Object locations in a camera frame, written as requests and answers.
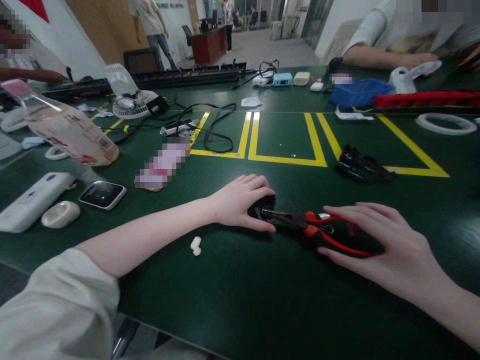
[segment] finger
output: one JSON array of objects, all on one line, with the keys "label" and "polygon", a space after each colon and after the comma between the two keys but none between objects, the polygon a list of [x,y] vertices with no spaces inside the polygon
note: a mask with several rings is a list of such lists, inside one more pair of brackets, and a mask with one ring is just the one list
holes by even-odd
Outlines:
[{"label": "finger", "polygon": [[252,181],[250,181],[248,183],[248,188],[250,190],[255,190],[255,189],[258,189],[258,188],[261,188],[261,187],[264,187],[264,186],[267,187],[267,188],[270,187],[267,178],[263,175],[254,178]]},{"label": "finger", "polygon": [[262,232],[268,231],[268,232],[274,233],[275,231],[277,231],[277,229],[275,229],[275,226],[272,225],[271,223],[253,218],[251,216],[248,216],[247,214],[245,214],[244,217],[242,218],[240,226],[243,226],[244,228],[256,230],[256,231],[262,231]]},{"label": "finger", "polygon": [[255,189],[251,192],[251,198],[254,202],[266,197],[267,195],[273,196],[273,195],[275,195],[275,191],[273,191],[269,187],[264,186],[264,187],[260,187],[258,189]]},{"label": "finger", "polygon": [[356,205],[370,208],[377,213],[382,214],[383,216],[396,222],[397,224],[406,226],[411,229],[407,220],[405,220],[404,217],[399,213],[399,211],[397,209],[394,209],[393,207],[388,207],[374,202],[357,202]]},{"label": "finger", "polygon": [[256,177],[257,177],[257,175],[255,175],[255,174],[245,176],[245,178],[242,181],[240,181],[240,183],[241,184],[247,184],[247,183],[251,182],[253,179],[255,179]]},{"label": "finger", "polygon": [[337,251],[327,249],[326,247],[319,247],[317,249],[319,254],[325,255],[327,258],[332,260],[335,264],[340,265],[348,270],[353,271],[357,274],[362,274],[365,271],[365,268],[368,266],[368,263],[365,260],[361,260],[356,257],[351,257],[348,255],[343,255]]},{"label": "finger", "polygon": [[323,209],[329,214],[340,216],[347,222],[357,225],[386,248],[400,241],[395,231],[362,212],[352,211],[344,207],[324,206]]},{"label": "finger", "polygon": [[242,175],[242,176],[239,176],[237,177],[235,180],[233,180],[234,183],[239,183],[241,182],[243,179],[245,179],[247,177],[247,175]]},{"label": "finger", "polygon": [[391,229],[394,232],[404,231],[405,228],[402,225],[397,224],[396,222],[390,220],[388,217],[368,208],[366,206],[344,206],[344,209],[352,210],[357,213],[365,214],[372,219],[377,220],[379,223],[383,224],[387,228]]}]

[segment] hand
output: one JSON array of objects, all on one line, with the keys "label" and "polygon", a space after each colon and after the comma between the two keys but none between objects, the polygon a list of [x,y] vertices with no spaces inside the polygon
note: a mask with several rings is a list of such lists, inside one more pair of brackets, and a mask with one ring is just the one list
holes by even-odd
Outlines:
[{"label": "hand", "polygon": [[206,200],[216,223],[274,233],[275,226],[247,214],[254,202],[267,195],[275,195],[275,191],[269,187],[265,176],[252,174],[238,177]]},{"label": "hand", "polygon": [[406,67],[408,70],[412,70],[423,63],[437,61],[438,59],[437,55],[431,53],[402,54],[398,60],[397,67]]},{"label": "hand", "polygon": [[323,209],[357,225],[385,247],[385,253],[367,259],[320,247],[318,252],[334,263],[411,303],[435,296],[439,289],[452,283],[435,260],[427,239],[412,230],[397,210],[363,202],[357,202],[356,206],[325,206]]},{"label": "hand", "polygon": [[[466,64],[468,63],[471,59],[477,57],[477,56],[480,56],[480,44],[477,46],[477,48],[472,51],[472,53],[470,54],[470,56],[468,56],[465,60],[463,60],[460,65],[458,66],[462,66],[463,64]],[[480,70],[480,58],[478,59],[478,61],[474,62],[472,64],[472,66],[470,67],[470,69],[476,73]]]}]

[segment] person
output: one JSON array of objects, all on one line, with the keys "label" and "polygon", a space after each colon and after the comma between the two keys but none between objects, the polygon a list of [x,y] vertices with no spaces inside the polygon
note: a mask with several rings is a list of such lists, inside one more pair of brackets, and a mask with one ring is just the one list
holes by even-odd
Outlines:
[{"label": "person", "polygon": [[[264,176],[242,175],[208,197],[140,217],[48,260],[0,308],[0,358],[110,359],[118,278],[207,224],[275,232],[247,214],[267,195],[275,192]],[[359,259],[320,247],[321,255],[418,306],[480,353],[480,298],[447,276],[427,239],[398,211],[362,202],[324,210],[371,234],[385,253]]]},{"label": "person", "polygon": [[17,33],[12,21],[0,15],[0,81],[15,78],[27,80],[36,91],[48,89],[48,84],[68,82],[67,67],[52,51],[24,34]]},{"label": "person", "polygon": [[223,9],[223,18],[225,19],[226,43],[228,48],[227,53],[232,52],[232,30],[234,28],[234,0],[221,0]]},{"label": "person", "polygon": [[156,49],[158,54],[158,62],[160,64],[160,71],[164,71],[164,65],[162,63],[162,56],[160,55],[159,46],[165,54],[170,68],[175,71],[177,66],[174,59],[170,54],[169,44],[167,39],[169,38],[169,32],[165,26],[164,18],[160,13],[160,9],[154,0],[128,0],[128,11],[133,16],[133,26],[135,27],[136,40],[140,44],[139,35],[139,17],[143,30],[146,34],[146,40],[151,48]]},{"label": "person", "polygon": [[[343,63],[361,68],[411,70],[440,57],[465,58],[464,54],[469,54],[460,65],[467,63],[480,54],[480,24],[467,23],[466,11],[442,10],[438,0],[382,0],[344,49]],[[470,69],[479,71],[480,61]]]}]

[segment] jeans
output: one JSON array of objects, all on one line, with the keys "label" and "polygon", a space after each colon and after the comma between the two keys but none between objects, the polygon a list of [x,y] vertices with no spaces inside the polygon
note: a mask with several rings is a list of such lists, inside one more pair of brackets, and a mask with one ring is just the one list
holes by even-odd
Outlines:
[{"label": "jeans", "polygon": [[169,44],[167,43],[167,38],[165,34],[157,34],[157,35],[147,35],[146,40],[151,48],[155,48],[156,52],[158,53],[158,61],[160,62],[160,71],[164,71],[164,65],[162,64],[162,57],[159,51],[159,45],[163,53],[165,54],[168,62],[170,63],[172,70],[177,70],[177,66],[172,59],[172,55],[170,54]]}]

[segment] red object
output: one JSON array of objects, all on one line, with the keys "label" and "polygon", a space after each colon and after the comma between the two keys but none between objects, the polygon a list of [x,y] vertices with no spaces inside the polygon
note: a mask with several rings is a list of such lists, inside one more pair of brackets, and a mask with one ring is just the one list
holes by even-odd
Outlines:
[{"label": "red object", "polygon": [[413,94],[377,95],[374,108],[410,108],[428,106],[480,107],[480,92],[428,91]]},{"label": "red object", "polygon": [[20,2],[50,24],[49,17],[47,16],[47,11],[45,10],[42,0],[20,0]]},{"label": "red object", "polygon": [[195,64],[212,64],[227,49],[225,27],[190,37]]}]

